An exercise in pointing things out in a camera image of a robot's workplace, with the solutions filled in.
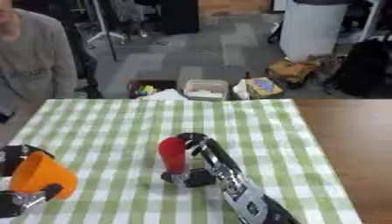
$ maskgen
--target table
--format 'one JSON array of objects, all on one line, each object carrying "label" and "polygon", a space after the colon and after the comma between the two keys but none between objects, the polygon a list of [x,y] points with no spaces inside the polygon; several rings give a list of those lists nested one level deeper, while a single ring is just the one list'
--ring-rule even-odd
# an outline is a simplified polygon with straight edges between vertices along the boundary
[{"label": "table", "polygon": [[0,147],[5,146],[43,104],[42,101],[19,105],[19,110],[6,124],[0,124]]},{"label": "table", "polygon": [[392,101],[296,103],[364,223],[391,223]]}]

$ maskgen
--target floor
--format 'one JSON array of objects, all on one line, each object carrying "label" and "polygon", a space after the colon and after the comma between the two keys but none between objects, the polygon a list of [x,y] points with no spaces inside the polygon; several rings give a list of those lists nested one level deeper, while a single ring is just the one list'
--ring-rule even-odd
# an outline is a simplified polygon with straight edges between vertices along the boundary
[{"label": "floor", "polygon": [[[106,42],[99,40],[92,52],[100,62],[96,75],[100,90],[106,98],[127,98],[131,80],[172,80],[182,88],[190,79],[217,79],[234,85],[246,72],[265,76],[265,69],[284,57],[278,45],[266,41],[280,19],[277,14],[205,17],[197,34],[136,38],[116,45],[117,63]],[[154,45],[157,42],[167,45]],[[284,97],[330,98],[319,83],[316,77],[301,89],[286,89]]]}]

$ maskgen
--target robotic hand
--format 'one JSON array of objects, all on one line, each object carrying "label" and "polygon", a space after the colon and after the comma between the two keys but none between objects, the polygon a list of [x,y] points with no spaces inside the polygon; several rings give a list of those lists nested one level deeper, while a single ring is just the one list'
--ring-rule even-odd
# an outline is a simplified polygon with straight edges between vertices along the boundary
[{"label": "robotic hand", "polygon": [[[18,166],[34,151],[43,151],[54,158],[52,154],[30,145],[6,146],[0,149],[0,178],[12,176]],[[17,217],[29,208],[51,200],[62,189],[61,185],[48,185],[33,194],[0,191],[0,219]]]},{"label": "robotic hand", "polygon": [[164,173],[163,180],[205,186],[214,184],[211,179],[218,179],[225,200],[237,212],[242,223],[299,224],[286,209],[265,195],[261,187],[246,178],[237,163],[212,138],[198,133],[184,133],[178,138],[185,141],[186,148],[192,151],[194,157],[200,154],[209,167],[199,171],[203,175],[193,175],[190,170],[186,175],[171,175],[169,178],[170,174]]}]

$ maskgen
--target plastic cup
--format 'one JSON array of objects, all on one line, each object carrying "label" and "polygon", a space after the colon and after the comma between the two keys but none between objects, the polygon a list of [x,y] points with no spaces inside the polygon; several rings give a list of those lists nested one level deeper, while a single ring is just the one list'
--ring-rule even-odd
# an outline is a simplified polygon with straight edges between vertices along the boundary
[{"label": "plastic cup", "polygon": [[10,189],[16,193],[37,193],[52,184],[63,187],[55,198],[64,200],[76,189],[77,178],[44,152],[35,151],[13,173]]}]

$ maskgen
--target black bag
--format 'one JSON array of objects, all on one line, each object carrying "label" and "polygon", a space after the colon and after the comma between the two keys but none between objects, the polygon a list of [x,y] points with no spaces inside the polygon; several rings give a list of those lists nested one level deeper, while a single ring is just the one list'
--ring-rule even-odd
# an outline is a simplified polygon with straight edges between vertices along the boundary
[{"label": "black bag", "polygon": [[324,83],[325,88],[367,97],[383,82],[388,63],[389,54],[382,42],[369,40],[355,44],[340,69]]}]

